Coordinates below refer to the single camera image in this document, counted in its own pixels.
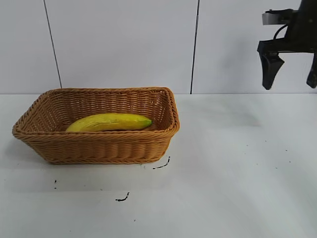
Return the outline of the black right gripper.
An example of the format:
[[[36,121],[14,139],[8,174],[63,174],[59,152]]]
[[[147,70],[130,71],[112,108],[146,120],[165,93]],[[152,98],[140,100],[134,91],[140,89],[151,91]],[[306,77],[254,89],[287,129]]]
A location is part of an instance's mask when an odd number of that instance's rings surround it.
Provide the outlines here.
[[[312,66],[306,84],[317,87],[317,2],[303,0],[297,10],[267,10],[262,14],[263,25],[282,25],[287,28],[283,38],[259,41],[263,70],[262,86],[272,88],[275,77],[284,64],[279,53],[314,53]]]

